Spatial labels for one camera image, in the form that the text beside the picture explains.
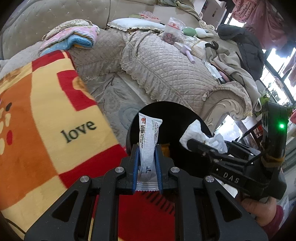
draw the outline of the white pillow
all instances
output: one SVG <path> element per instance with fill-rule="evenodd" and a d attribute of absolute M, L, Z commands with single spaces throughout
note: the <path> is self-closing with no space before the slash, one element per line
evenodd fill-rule
<path fill-rule="evenodd" d="M 113 20 L 107 25 L 122 31 L 153 30 L 156 32 L 161 32 L 165 29 L 165 25 L 139 18 L 119 18 Z"/>

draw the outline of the pink clothing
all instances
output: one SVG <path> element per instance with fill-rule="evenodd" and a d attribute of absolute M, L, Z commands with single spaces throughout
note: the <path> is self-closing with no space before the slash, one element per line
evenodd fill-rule
<path fill-rule="evenodd" d="M 60 31 L 59 33 L 57 33 L 56 35 L 51 37 L 49 40 L 46 40 L 41 45 L 39 51 L 42 51 L 45 48 L 47 48 L 55 43 L 59 43 L 59 42 L 65 40 L 66 38 L 70 37 L 72 34 L 77 34 L 82 37 L 86 37 L 93 43 L 93 45 L 95 45 L 99 31 L 100 31 L 99 27 L 94 24 L 89 25 L 89 26 L 69 27 L 69 28 L 66 28 L 66 29 Z"/>
<path fill-rule="evenodd" d="M 258 39 L 263 49 L 281 49 L 287 43 L 283 21 L 267 0 L 259 1 L 244 26 Z"/>
<path fill-rule="evenodd" d="M 259 0 L 233 0 L 235 7 L 232 17 L 240 23 L 245 23 L 253 12 Z"/>
<path fill-rule="evenodd" d="M 274 216 L 273 220 L 267 224 L 266 226 L 262 227 L 263 230 L 266 232 L 268 239 L 270 240 L 276 232 L 279 230 L 279 225 L 284 217 L 283 208 L 279 205 L 276 206 L 276 215 Z"/>
<path fill-rule="evenodd" d="M 290 69 L 292 69 L 288 75 L 288 79 L 290 80 L 291 86 L 296 85 L 296 52 L 291 57 L 289 63 L 283 70 L 283 74 L 287 73 Z"/>
<path fill-rule="evenodd" d="M 296 110 L 293 111 L 293 114 L 290 117 L 290 121 L 296 124 Z"/>

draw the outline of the red sleeve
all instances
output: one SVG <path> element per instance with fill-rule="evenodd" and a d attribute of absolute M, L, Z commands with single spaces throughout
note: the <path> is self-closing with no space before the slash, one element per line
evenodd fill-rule
<path fill-rule="evenodd" d="M 276 232 L 279 230 L 279 225 L 284 217 L 283 208 L 279 205 L 276 206 L 276 215 L 274 216 L 273 220 L 267 224 L 266 226 L 262 227 L 263 230 L 267 233 L 268 239 L 270 240 Z"/>

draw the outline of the white tissue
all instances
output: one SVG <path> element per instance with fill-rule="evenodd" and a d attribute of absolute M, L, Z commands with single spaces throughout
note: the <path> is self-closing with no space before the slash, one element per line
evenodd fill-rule
<path fill-rule="evenodd" d="M 217 149 L 218 152 L 221 154 L 227 152 L 227 146 L 224 142 L 223 136 L 221 134 L 218 134 L 214 137 L 209 138 L 205 133 L 201 131 L 200 122 L 198 120 L 195 120 L 193 123 L 191 123 L 187 127 L 183 136 L 180 138 L 181 145 L 187 150 L 189 150 L 187 147 L 187 141 L 190 139 L 194 139 L 208 146 L 211 146 Z"/>
<path fill-rule="evenodd" d="M 221 76 L 221 74 L 219 73 L 219 71 L 218 71 L 213 65 L 211 65 L 209 62 L 207 62 L 205 59 L 202 60 L 202 62 L 205 64 L 205 66 L 207 67 L 208 71 L 211 73 L 211 75 L 212 75 L 215 79 L 222 78 L 222 76 Z"/>

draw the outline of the pink cylindrical object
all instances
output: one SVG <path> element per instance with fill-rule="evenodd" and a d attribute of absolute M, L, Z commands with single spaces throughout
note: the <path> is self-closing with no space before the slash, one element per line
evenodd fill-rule
<path fill-rule="evenodd" d="M 191 48 L 189 48 L 187 45 L 183 45 L 183 47 L 180 49 L 180 52 L 184 55 L 187 56 L 187 58 L 189 59 L 190 63 L 195 64 L 195 60 L 193 58 L 193 56 L 191 55 Z"/>

